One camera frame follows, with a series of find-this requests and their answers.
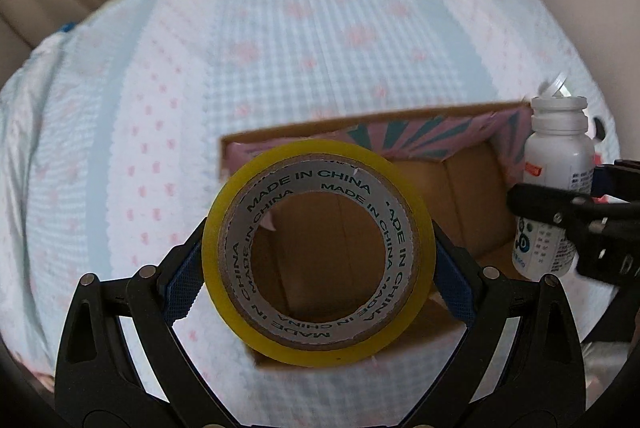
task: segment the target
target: tape roll hole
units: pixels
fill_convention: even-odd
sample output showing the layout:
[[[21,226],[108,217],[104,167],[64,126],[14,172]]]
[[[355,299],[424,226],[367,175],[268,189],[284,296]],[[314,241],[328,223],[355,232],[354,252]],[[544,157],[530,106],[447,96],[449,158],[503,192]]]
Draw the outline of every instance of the tape roll hole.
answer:
[[[271,209],[258,228],[251,265],[260,294],[278,312],[331,322],[356,312],[385,270],[385,245],[370,213],[345,196],[307,192]]]

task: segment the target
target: roll of tape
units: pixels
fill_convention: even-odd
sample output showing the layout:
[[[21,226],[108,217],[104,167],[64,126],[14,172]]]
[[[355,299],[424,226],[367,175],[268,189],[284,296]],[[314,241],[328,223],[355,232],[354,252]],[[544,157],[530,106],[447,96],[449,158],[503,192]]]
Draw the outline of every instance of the roll of tape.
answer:
[[[251,250],[262,217],[276,202],[305,192],[357,202],[385,244],[375,293],[331,322],[277,311],[254,283]],[[247,345],[283,363],[331,366],[372,356],[409,326],[433,281],[435,242],[422,198],[389,161],[352,144],[310,139],[273,148],[228,180],[207,217],[202,265],[216,309]]]

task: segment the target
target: open cardboard box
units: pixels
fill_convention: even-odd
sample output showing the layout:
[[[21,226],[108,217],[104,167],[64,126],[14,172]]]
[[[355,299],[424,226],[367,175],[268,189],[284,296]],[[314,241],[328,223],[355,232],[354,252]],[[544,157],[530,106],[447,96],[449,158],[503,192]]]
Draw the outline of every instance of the open cardboard box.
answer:
[[[481,266],[494,265],[510,278],[519,278],[511,263],[515,221],[507,209],[506,191],[522,172],[522,147],[530,133],[526,103],[411,110],[229,135],[222,138],[221,169],[233,172],[285,139],[353,138],[364,129],[375,132],[391,123],[418,126],[442,117],[459,130],[463,126],[457,118],[473,118],[467,137],[454,141],[447,153],[431,150],[425,156],[424,150],[393,148],[379,153],[414,185],[431,217],[455,244],[467,248]],[[276,309],[322,322],[353,312],[372,296],[382,276],[385,250],[379,229],[359,205],[328,193],[296,195],[276,204],[271,220],[269,229],[258,228],[251,263],[258,289]],[[338,258],[342,266],[348,259],[349,271],[334,271]],[[415,321],[379,355],[427,343],[458,325],[434,286]],[[260,367],[285,366],[250,352]]]

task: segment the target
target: red label on bottle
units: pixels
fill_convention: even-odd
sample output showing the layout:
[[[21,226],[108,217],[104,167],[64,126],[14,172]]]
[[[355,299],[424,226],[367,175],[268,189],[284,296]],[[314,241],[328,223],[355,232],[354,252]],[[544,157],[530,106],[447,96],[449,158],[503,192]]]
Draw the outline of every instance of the red label on bottle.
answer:
[[[524,163],[524,169],[527,173],[533,175],[534,177],[540,177],[542,173],[542,166],[536,166],[535,164],[531,164],[529,162]]]

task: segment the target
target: white bottle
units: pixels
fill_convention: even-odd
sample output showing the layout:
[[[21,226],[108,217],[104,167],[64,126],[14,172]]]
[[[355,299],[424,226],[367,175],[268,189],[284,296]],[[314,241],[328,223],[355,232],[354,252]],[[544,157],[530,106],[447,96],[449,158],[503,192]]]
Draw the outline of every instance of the white bottle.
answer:
[[[586,98],[533,98],[531,107],[534,134],[525,143],[524,182],[589,194],[595,152],[586,135]],[[575,246],[564,230],[526,218],[517,228],[512,260],[521,275],[539,281],[546,273],[569,271]]]

